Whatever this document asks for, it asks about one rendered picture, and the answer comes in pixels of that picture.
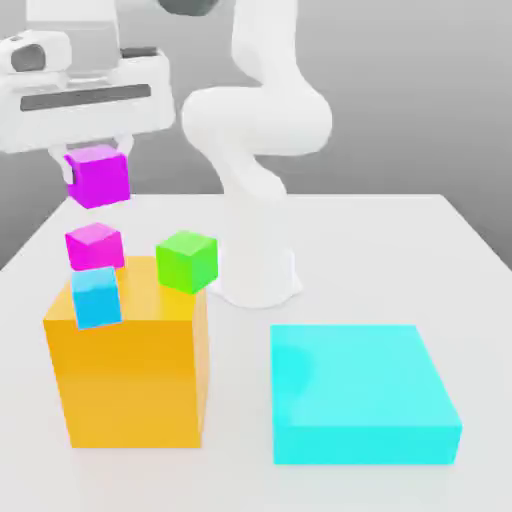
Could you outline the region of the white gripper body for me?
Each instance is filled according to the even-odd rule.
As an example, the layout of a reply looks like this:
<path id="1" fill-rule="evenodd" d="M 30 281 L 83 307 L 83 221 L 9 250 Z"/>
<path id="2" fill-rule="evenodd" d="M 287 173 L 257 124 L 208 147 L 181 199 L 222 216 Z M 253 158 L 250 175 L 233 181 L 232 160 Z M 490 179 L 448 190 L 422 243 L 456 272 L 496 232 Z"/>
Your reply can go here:
<path id="1" fill-rule="evenodd" d="M 0 151 L 20 153 L 169 128 L 175 119 L 170 64 L 160 51 L 123 58 L 107 76 L 65 72 L 0 78 Z"/>

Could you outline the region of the small magenta cube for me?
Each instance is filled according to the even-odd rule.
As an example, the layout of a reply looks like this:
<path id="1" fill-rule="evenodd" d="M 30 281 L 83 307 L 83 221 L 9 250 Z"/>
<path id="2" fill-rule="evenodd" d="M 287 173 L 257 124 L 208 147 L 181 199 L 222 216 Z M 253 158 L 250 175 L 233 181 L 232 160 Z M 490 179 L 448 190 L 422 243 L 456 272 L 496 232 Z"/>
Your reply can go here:
<path id="1" fill-rule="evenodd" d="M 66 233 L 65 241 L 75 271 L 125 265 L 121 233 L 107 225 L 93 223 L 78 228 Z"/>
<path id="2" fill-rule="evenodd" d="M 118 149 L 100 144 L 70 150 L 65 159 L 71 166 L 71 198 L 91 209 L 130 199 L 127 157 Z"/>

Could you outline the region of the small green cube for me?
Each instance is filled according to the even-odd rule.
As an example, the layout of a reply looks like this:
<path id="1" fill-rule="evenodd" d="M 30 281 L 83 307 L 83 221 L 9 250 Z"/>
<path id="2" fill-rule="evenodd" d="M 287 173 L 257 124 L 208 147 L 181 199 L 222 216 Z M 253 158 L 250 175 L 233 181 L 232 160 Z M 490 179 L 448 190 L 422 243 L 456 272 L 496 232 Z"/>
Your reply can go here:
<path id="1" fill-rule="evenodd" d="M 156 264 L 161 285 L 196 294 L 218 277 L 217 240 L 179 231 L 156 246 Z"/>

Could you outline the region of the small blue cube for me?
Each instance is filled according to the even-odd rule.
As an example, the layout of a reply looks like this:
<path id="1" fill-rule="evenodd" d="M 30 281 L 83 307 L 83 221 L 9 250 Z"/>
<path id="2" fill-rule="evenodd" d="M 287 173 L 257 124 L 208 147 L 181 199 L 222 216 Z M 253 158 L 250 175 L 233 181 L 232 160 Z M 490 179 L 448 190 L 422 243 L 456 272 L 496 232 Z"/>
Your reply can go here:
<path id="1" fill-rule="evenodd" d="M 71 292 L 80 330 L 122 321 L 119 289 L 113 267 L 74 272 L 71 277 Z"/>

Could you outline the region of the large orange box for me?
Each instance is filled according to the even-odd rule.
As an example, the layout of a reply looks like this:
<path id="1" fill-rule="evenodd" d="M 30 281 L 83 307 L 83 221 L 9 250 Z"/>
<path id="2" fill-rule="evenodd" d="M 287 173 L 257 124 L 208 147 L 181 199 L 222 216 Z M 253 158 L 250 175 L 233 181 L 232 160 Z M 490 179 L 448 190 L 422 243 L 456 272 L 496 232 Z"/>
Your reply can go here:
<path id="1" fill-rule="evenodd" d="M 122 320 L 81 330 L 64 285 L 43 325 L 74 448 L 198 448 L 209 384 L 207 295 L 159 284 L 156 260 L 116 272 Z"/>

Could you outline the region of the large cyan box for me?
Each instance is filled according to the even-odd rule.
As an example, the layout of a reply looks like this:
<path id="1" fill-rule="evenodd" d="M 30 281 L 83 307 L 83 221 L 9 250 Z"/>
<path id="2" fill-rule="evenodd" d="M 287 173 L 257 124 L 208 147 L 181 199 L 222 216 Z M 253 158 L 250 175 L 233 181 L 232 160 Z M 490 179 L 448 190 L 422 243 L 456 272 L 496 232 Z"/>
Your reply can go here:
<path id="1" fill-rule="evenodd" d="M 451 465 L 462 421 L 413 325 L 274 325 L 280 465 Z"/>

